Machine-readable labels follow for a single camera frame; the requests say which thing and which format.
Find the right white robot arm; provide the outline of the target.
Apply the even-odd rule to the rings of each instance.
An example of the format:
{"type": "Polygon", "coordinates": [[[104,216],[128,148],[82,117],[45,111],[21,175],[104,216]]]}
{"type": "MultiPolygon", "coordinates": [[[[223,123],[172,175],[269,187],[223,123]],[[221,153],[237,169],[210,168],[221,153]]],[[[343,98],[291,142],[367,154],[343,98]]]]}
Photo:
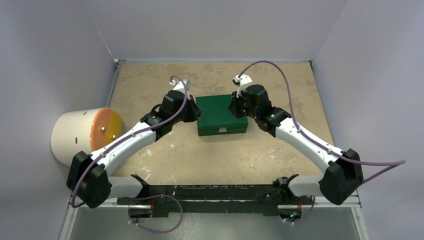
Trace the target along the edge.
{"type": "Polygon", "coordinates": [[[262,131],[294,147],[321,171],[319,175],[295,174],[280,181],[284,186],[280,191],[284,202],[292,204],[302,196],[322,196],[332,204],[341,205],[362,185],[362,167],[342,159],[359,161],[359,154],[353,149],[343,151],[306,129],[296,127],[287,111],[272,105],[262,85],[253,84],[240,93],[232,92],[227,109],[236,119],[254,119],[262,131]]]}

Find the green jewelry box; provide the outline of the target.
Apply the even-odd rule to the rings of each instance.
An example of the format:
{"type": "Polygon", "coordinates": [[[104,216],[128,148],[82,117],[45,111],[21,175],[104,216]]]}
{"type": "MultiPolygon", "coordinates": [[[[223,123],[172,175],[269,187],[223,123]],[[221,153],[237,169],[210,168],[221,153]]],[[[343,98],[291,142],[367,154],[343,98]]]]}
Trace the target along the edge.
{"type": "Polygon", "coordinates": [[[230,94],[198,96],[196,105],[201,110],[201,116],[196,121],[198,136],[218,136],[229,134],[244,134],[249,125],[246,116],[234,118],[228,110],[232,101],[230,94]]]}

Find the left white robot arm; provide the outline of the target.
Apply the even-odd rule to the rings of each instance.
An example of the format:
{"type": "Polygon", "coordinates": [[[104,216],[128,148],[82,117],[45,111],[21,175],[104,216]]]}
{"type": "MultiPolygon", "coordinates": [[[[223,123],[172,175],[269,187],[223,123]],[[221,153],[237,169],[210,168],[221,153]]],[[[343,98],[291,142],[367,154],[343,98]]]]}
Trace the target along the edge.
{"type": "Polygon", "coordinates": [[[168,134],[175,124],[195,122],[201,114],[192,95],[170,90],[160,104],[118,139],[91,153],[76,153],[66,181],[72,191],[70,205],[78,207],[76,198],[91,209],[108,198],[128,197],[138,205],[146,203],[149,191],[139,177],[112,181],[111,174],[139,150],[168,134]]]}

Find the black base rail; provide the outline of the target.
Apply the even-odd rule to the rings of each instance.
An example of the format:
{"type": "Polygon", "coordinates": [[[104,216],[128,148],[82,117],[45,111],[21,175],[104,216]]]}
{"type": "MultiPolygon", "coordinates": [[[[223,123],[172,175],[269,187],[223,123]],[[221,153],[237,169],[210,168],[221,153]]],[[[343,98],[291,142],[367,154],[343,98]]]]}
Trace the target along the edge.
{"type": "MultiPolygon", "coordinates": [[[[287,177],[275,180],[271,184],[230,184],[230,185],[153,185],[142,182],[141,192],[133,198],[141,199],[142,205],[151,210],[153,218],[165,218],[170,213],[211,213],[211,214],[261,214],[266,217],[281,217],[284,220],[297,220],[302,216],[302,207],[313,202],[312,197],[297,197],[290,192],[287,177]],[[296,205],[277,205],[270,203],[265,196],[280,203],[296,205]],[[183,200],[260,200],[260,203],[213,203],[213,202],[183,202],[183,200]]],[[[131,208],[131,218],[141,216],[136,209],[141,205],[127,205],[131,208]]]]}

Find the aluminium frame rail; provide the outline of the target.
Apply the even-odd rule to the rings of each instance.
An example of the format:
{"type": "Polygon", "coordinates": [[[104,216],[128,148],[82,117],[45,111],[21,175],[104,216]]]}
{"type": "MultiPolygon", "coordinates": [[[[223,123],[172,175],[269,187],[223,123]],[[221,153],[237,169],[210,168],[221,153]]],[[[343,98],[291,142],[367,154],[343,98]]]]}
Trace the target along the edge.
{"type": "MultiPolygon", "coordinates": [[[[349,207],[349,206],[361,206],[360,200],[359,200],[359,196],[357,194],[353,194],[350,195],[349,197],[347,197],[346,199],[335,199],[335,201],[329,201],[327,198],[325,198],[324,196],[315,196],[315,205],[319,206],[330,206],[330,207],[349,207]]],[[[276,203],[277,205],[296,205],[297,202],[299,200],[293,200],[294,203],[277,203],[277,199],[272,200],[270,197],[267,197],[267,194],[265,195],[265,199],[263,200],[257,200],[257,199],[178,199],[177,201],[182,204],[183,202],[187,202],[187,203],[264,203],[265,200],[270,200],[270,203],[276,203]]],[[[142,205],[142,199],[135,199],[135,198],[126,198],[126,197],[121,197],[121,198],[109,198],[106,199],[104,201],[101,201],[100,204],[97,206],[97,208],[99,207],[107,207],[107,206],[117,206],[117,205],[124,205],[124,206],[129,206],[129,205],[142,205]]],[[[70,205],[75,205],[77,207],[77,205],[82,206],[82,205],[86,205],[88,206],[88,201],[83,201],[81,199],[79,199],[78,197],[76,197],[74,200],[72,200],[72,197],[70,198],[69,201],[70,205]]]]}

